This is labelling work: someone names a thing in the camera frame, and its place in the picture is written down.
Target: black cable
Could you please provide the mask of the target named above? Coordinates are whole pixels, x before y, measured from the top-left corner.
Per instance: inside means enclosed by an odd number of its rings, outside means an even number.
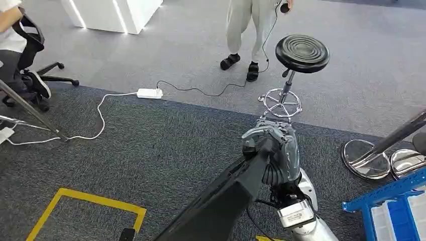
[[[251,222],[253,223],[253,225],[258,229],[258,230],[260,230],[261,231],[261,233],[263,234],[263,235],[265,235],[265,237],[267,237],[268,239],[270,239],[271,241],[275,241],[273,238],[271,238],[269,235],[267,235],[264,231],[263,231],[263,229],[261,229],[260,228],[260,226],[254,221],[254,219],[253,219],[253,217],[252,217],[252,215],[250,214],[250,211],[249,211],[249,207],[247,207],[246,208],[246,213],[247,213],[247,216],[249,217],[249,219],[251,220]]]
[[[277,208],[277,206],[274,203],[268,202],[268,201],[265,201],[265,200],[262,200],[262,199],[256,199],[255,202],[262,203],[262,204],[268,205],[268,206],[273,207],[273,208]]]
[[[263,54],[265,55],[265,57],[266,57],[266,62],[268,63],[268,65],[266,65],[266,69],[265,70],[262,70],[262,71],[260,71],[259,73],[263,73],[263,72],[265,72],[266,70],[268,70],[269,69],[269,57],[268,57],[268,55],[266,54],[266,51],[265,51],[265,44],[266,44],[266,42],[268,41],[268,39],[269,39],[269,36],[271,35],[271,33],[272,33],[272,30],[274,30],[274,27],[275,27],[275,25],[277,24],[277,21],[278,21],[278,13],[277,13],[277,10],[278,10],[278,7],[281,5],[281,3],[282,3],[282,0],[280,1],[280,3],[275,7],[275,22],[274,22],[274,24],[272,25],[272,28],[271,28],[271,30],[269,31],[269,34],[268,34],[268,36],[266,37],[266,39],[265,39],[265,41],[263,42],[263,44],[262,44],[262,50],[263,50]]]
[[[272,30],[274,29],[275,25],[277,24],[277,21],[278,21],[278,13],[277,13],[277,10],[278,10],[278,7],[281,5],[281,3],[282,3],[282,0],[281,0],[281,1],[279,2],[279,4],[275,7],[275,22],[274,22],[274,24],[272,25],[272,28],[271,28],[271,30],[269,31],[268,36],[266,37],[265,41],[264,41],[264,42],[263,42],[263,44],[262,44],[263,54],[266,56],[266,62],[268,63],[268,65],[266,66],[266,69],[265,69],[265,70],[262,70],[262,71],[260,71],[259,73],[263,73],[263,72],[265,72],[266,70],[268,70],[268,69],[269,69],[269,57],[268,57],[268,55],[266,54],[266,51],[265,51],[265,44],[266,44],[266,42],[268,41],[269,36],[271,36]],[[202,94],[204,94],[205,96],[210,96],[210,97],[218,97],[218,96],[221,96],[221,95],[225,92],[225,90],[226,90],[226,88],[227,88],[228,86],[237,86],[237,87],[244,88],[244,87],[246,87],[246,83],[247,83],[247,82],[244,82],[244,85],[238,85],[238,84],[227,84],[227,85],[225,86],[225,88],[222,90],[222,92],[221,92],[220,94],[206,94],[206,93],[204,93],[204,92],[203,92],[201,89],[199,89],[199,88],[179,89],[178,87],[174,86],[173,84],[171,84],[171,83],[169,83],[169,82],[167,82],[167,81],[163,81],[163,80],[159,80],[159,81],[157,82],[157,89],[159,88],[158,84],[159,84],[159,83],[161,83],[161,82],[166,83],[166,84],[168,84],[168,85],[171,85],[173,88],[175,88],[175,89],[177,89],[177,90],[179,90],[179,91],[198,90],[199,92],[201,92],[201,93],[202,93]]]
[[[210,97],[218,97],[218,96],[221,96],[221,95],[225,92],[225,90],[226,90],[226,88],[227,88],[228,86],[237,86],[237,87],[244,88],[244,87],[246,87],[246,83],[247,83],[247,82],[245,81],[245,82],[244,82],[244,85],[227,84],[227,85],[225,86],[225,88],[222,90],[222,92],[221,92],[220,94],[206,94],[206,93],[204,93],[202,90],[200,90],[199,88],[179,89],[178,87],[174,86],[173,84],[171,84],[171,83],[169,83],[169,82],[167,82],[167,81],[163,81],[163,80],[159,80],[159,81],[157,82],[157,89],[158,89],[158,84],[159,84],[159,83],[161,83],[161,82],[166,83],[166,84],[168,84],[168,85],[171,85],[171,86],[173,86],[173,88],[175,88],[175,89],[177,89],[177,90],[179,90],[179,91],[198,90],[198,91],[200,91],[201,93],[203,93],[204,95],[206,95],[206,96],[210,96]]]

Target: white cable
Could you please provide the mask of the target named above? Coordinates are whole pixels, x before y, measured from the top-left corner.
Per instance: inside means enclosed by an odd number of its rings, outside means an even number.
[[[102,112],[100,112],[100,109],[99,109],[100,106],[102,105],[103,101],[105,100],[105,98],[107,96],[124,96],[124,95],[132,95],[132,94],[136,94],[136,92],[134,92],[134,93],[128,93],[128,94],[106,94],[106,95],[104,95],[103,98],[102,98],[102,100],[100,101],[99,105],[97,106],[97,112],[99,112],[100,119],[102,120],[102,129],[100,129],[99,133],[96,136],[94,136],[94,137],[81,137],[81,136],[70,137],[70,138],[67,138],[67,141],[68,140],[72,140],[72,139],[77,139],[77,138],[84,139],[84,140],[94,140],[94,139],[98,138],[102,134],[103,130],[105,129],[105,120],[103,119]],[[24,143],[13,143],[11,140],[8,139],[8,142],[10,144],[14,145],[14,146],[21,146],[21,145],[28,145],[28,144],[46,143],[46,142],[57,140],[57,139],[60,139],[60,138],[59,137],[55,137],[55,138],[51,138],[51,139],[48,139],[48,140],[45,140],[45,141],[24,142]]]

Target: chrome stool base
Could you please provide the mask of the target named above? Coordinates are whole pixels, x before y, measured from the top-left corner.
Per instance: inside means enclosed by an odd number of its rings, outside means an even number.
[[[291,118],[298,113],[302,112],[302,103],[297,95],[290,91],[291,83],[293,81],[295,72],[291,71],[288,81],[286,81],[283,88],[272,89],[266,94],[261,95],[257,98],[258,101],[263,102],[266,111],[260,116],[261,119],[265,119],[266,115],[270,113],[279,118],[287,118],[288,122],[291,122]],[[288,97],[294,98],[293,102],[288,101]]]
[[[392,155],[390,164],[392,166],[392,176],[398,180],[426,166],[426,157],[413,150],[401,149]]]
[[[290,122],[290,118],[295,116],[296,114],[302,112],[302,103],[299,99],[299,97],[294,94],[293,92],[289,91],[287,93],[287,96],[291,95],[294,97],[295,102],[281,102],[277,100],[276,98],[272,97],[271,95],[275,92],[278,92],[278,96],[282,96],[283,89],[272,89],[268,91],[266,94],[261,95],[257,98],[258,101],[263,102],[263,105],[266,107],[266,111],[263,113],[261,118],[265,118],[268,113],[279,117],[279,118],[287,118],[288,122]],[[267,100],[271,100],[274,104],[273,106],[269,106],[267,103]],[[293,107],[293,110],[290,110],[289,108],[286,108],[286,106]]]
[[[390,162],[383,153],[365,155],[374,145],[364,140],[351,140],[342,148],[342,159],[355,175],[365,179],[381,179],[390,172]]]

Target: cable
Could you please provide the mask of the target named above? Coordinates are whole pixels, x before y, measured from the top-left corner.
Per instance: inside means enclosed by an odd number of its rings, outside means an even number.
[[[200,90],[199,88],[179,89],[179,88],[177,88],[176,86],[174,86],[173,84],[171,84],[171,83],[169,83],[169,82],[167,82],[167,81],[163,81],[163,80],[160,80],[160,81],[158,81],[158,82],[157,82],[157,89],[159,88],[159,87],[158,87],[158,84],[159,84],[159,83],[161,83],[161,82],[166,83],[166,84],[168,84],[168,85],[171,85],[171,86],[173,86],[173,88],[175,88],[175,89],[177,89],[177,90],[179,90],[179,91],[198,90],[198,91],[199,91],[199,92],[201,92],[202,94],[204,94],[204,95],[206,95],[206,96],[210,96],[210,97],[218,97],[218,96],[221,96],[221,95],[225,92],[225,90],[226,90],[226,88],[227,88],[228,86],[237,86],[237,87],[244,88],[244,87],[246,87],[246,83],[247,83],[247,82],[245,81],[243,85],[227,84],[227,85],[225,86],[225,88],[222,90],[222,92],[221,92],[220,94],[206,94],[206,93],[204,93],[202,90]]]
[[[268,206],[273,207],[273,208],[277,208],[277,205],[275,205],[274,203],[268,202],[268,201],[265,201],[265,200],[262,200],[262,199],[256,199],[255,202],[262,203],[262,204],[268,205]]]
[[[264,232],[263,231],[263,229],[261,229],[261,227],[254,221],[254,219],[253,219],[253,217],[251,216],[251,214],[250,214],[250,211],[249,211],[249,207],[247,207],[246,208],[246,213],[247,213],[247,216],[249,217],[249,219],[251,220],[251,222],[253,223],[253,225],[258,229],[258,230],[260,230],[260,232],[263,234],[263,235],[265,235],[265,237],[267,237],[269,240],[271,240],[271,241],[275,241],[273,238],[271,238],[269,235],[267,235],[266,234],[266,232]]]
[[[268,55],[266,54],[266,51],[265,51],[265,44],[266,44],[266,42],[268,42],[268,39],[269,39],[269,36],[271,36],[272,30],[274,30],[275,25],[277,24],[277,21],[278,21],[278,13],[277,13],[277,10],[278,10],[278,7],[281,5],[281,3],[282,3],[282,0],[280,0],[279,4],[275,7],[275,22],[274,22],[274,24],[272,25],[272,28],[271,28],[271,30],[269,31],[268,36],[266,37],[265,41],[264,41],[264,42],[263,42],[263,44],[262,44],[262,50],[263,50],[263,54],[264,54],[264,55],[265,55],[265,57],[266,57],[267,65],[266,65],[266,69],[265,69],[265,70],[262,70],[262,71],[259,71],[259,73],[263,73],[263,72],[265,72],[266,70],[268,70],[268,69],[269,69],[269,57],[268,57]]]
[[[136,92],[134,92],[134,93],[128,93],[128,94],[106,94],[106,95],[104,95],[103,98],[102,98],[102,100],[100,101],[99,105],[97,106],[97,112],[99,112],[100,119],[102,120],[102,129],[100,129],[99,133],[96,136],[94,136],[94,137],[81,137],[81,136],[70,137],[70,138],[67,138],[67,141],[68,140],[72,140],[72,139],[77,139],[77,138],[84,139],[84,140],[94,140],[94,139],[98,138],[102,134],[102,132],[104,131],[104,129],[105,129],[105,119],[103,119],[102,112],[100,112],[100,109],[99,109],[100,106],[102,105],[103,101],[105,100],[105,98],[107,96],[124,96],[124,95],[132,95],[132,94],[136,94]],[[22,145],[29,145],[29,144],[46,143],[46,142],[57,140],[57,139],[60,139],[60,138],[59,137],[55,137],[55,138],[51,138],[51,139],[48,139],[48,140],[45,140],[45,141],[24,142],[24,143],[14,143],[10,139],[7,139],[7,141],[10,144],[14,145],[14,146],[22,146]]]

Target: power adapter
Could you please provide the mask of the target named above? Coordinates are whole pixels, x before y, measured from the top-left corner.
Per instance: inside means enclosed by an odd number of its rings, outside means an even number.
[[[9,139],[15,133],[11,128],[5,127],[0,131],[0,144]]]
[[[160,88],[139,89],[136,95],[138,96],[138,98],[161,99],[161,97],[163,97],[163,90]]]

